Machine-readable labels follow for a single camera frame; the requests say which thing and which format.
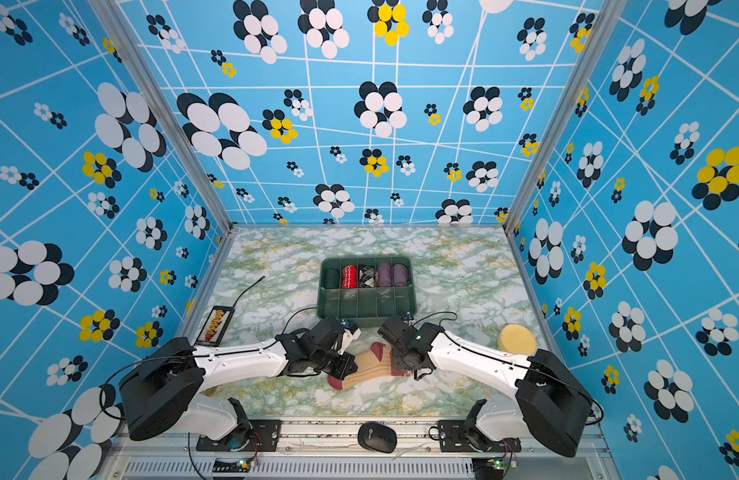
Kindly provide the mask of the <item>beige purple striped sock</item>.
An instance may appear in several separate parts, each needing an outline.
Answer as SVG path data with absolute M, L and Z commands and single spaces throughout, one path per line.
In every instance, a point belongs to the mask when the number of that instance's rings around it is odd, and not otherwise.
M 355 357 L 357 372 L 347 378 L 338 380 L 327 376 L 328 385 L 338 391 L 347 390 L 355 385 L 381 377 L 407 377 L 409 372 L 397 370 L 393 366 L 393 350 L 391 346 L 375 342 L 369 350 Z

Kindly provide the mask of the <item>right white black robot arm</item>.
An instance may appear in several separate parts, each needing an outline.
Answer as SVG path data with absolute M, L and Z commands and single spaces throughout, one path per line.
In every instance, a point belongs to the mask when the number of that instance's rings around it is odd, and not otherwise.
M 485 399 L 475 402 L 463 425 L 443 434 L 445 440 L 491 452 L 507 439 L 531 436 L 557 455 L 577 455 L 595 402 L 555 354 L 543 349 L 533 355 L 494 350 L 437 324 L 425 322 L 417 328 L 398 317 L 383 323 L 379 335 L 391 346 L 398 370 L 455 372 L 515 402 L 511 410 L 489 407 Z

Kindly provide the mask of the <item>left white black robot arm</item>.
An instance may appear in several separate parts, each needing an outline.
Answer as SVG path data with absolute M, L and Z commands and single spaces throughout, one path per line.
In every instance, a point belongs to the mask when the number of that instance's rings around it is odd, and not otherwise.
M 346 350 L 360 334 L 354 323 L 327 318 L 254 345 L 203 347 L 174 338 L 119 383 L 129 438 L 181 432 L 239 450 L 252 435 L 243 407 L 234 398 L 208 397 L 206 390 L 249 378 L 297 377 L 307 370 L 343 380 L 357 372 L 355 356 Z

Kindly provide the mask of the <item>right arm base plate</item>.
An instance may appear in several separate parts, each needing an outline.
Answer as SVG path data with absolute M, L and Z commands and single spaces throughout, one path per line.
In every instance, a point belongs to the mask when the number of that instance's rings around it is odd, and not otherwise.
M 481 433 L 473 422 L 465 420 L 439 420 L 437 422 L 437 442 L 445 453 L 494 453 L 511 454 L 523 450 L 519 438 L 490 440 Z

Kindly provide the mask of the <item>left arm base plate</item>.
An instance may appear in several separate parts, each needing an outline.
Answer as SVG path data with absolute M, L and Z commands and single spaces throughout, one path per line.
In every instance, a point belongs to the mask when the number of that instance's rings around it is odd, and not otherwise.
M 195 449 L 199 452 L 275 452 L 280 438 L 282 421 L 253 419 L 248 426 L 239 426 L 221 440 L 199 436 Z

